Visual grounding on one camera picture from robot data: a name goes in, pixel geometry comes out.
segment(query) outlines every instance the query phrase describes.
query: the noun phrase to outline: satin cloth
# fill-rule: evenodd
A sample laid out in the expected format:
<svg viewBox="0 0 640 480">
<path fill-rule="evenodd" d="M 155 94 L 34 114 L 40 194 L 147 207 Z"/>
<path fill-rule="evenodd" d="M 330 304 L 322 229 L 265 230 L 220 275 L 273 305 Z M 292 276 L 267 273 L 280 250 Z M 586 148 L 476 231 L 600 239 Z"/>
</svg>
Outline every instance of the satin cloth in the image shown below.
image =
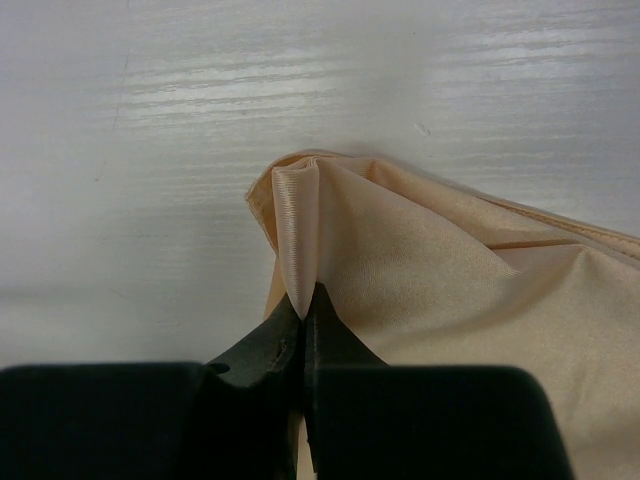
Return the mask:
<svg viewBox="0 0 640 480">
<path fill-rule="evenodd" d="M 320 151 L 247 201 L 277 256 L 267 313 L 286 291 L 304 317 L 319 281 L 391 365 L 521 367 L 578 480 L 640 478 L 640 239 Z"/>
</svg>

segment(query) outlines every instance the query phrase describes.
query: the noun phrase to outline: wood grain texture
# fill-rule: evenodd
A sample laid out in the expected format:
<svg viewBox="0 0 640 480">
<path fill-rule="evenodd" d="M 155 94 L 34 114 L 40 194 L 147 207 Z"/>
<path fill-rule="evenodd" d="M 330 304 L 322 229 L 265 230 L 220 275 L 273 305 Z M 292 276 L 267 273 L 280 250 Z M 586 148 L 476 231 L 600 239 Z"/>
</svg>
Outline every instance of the wood grain texture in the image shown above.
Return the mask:
<svg viewBox="0 0 640 480">
<path fill-rule="evenodd" d="M 215 356 L 303 148 L 638 235 L 640 4 L 0 0 L 0 364 Z"/>
</svg>

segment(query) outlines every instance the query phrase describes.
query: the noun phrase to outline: fabric fold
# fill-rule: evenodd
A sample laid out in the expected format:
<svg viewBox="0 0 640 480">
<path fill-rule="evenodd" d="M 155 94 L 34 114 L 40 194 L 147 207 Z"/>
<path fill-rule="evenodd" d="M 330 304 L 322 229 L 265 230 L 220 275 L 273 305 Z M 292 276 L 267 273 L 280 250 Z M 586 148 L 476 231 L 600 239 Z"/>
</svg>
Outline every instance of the fabric fold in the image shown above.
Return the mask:
<svg viewBox="0 0 640 480">
<path fill-rule="evenodd" d="M 247 200 L 277 257 L 267 311 L 286 290 L 304 316 L 320 281 L 387 363 L 524 368 L 577 478 L 638 477 L 639 239 L 320 151 Z"/>
</svg>

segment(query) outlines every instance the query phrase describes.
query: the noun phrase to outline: beige fabric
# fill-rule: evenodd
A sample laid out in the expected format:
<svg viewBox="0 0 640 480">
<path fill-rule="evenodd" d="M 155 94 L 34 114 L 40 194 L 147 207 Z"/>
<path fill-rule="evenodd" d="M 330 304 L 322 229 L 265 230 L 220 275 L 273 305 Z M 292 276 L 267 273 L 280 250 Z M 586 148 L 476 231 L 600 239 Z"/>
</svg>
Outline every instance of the beige fabric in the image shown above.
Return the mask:
<svg viewBox="0 0 640 480">
<path fill-rule="evenodd" d="M 524 368 L 578 479 L 640 478 L 639 239 L 327 152 L 247 199 L 278 258 L 267 311 L 286 289 L 304 316 L 318 280 L 390 364 Z"/>
</svg>

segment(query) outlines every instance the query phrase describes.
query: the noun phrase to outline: white surface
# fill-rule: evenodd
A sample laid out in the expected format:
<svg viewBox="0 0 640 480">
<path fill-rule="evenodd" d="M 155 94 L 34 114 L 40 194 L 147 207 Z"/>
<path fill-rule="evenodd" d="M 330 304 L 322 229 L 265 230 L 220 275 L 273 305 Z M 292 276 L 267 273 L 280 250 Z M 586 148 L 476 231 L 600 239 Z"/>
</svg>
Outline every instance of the white surface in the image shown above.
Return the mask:
<svg viewBox="0 0 640 480">
<path fill-rule="evenodd" d="M 640 4 L 0 0 L 0 365 L 243 336 L 303 148 L 640 234 Z"/>
</svg>

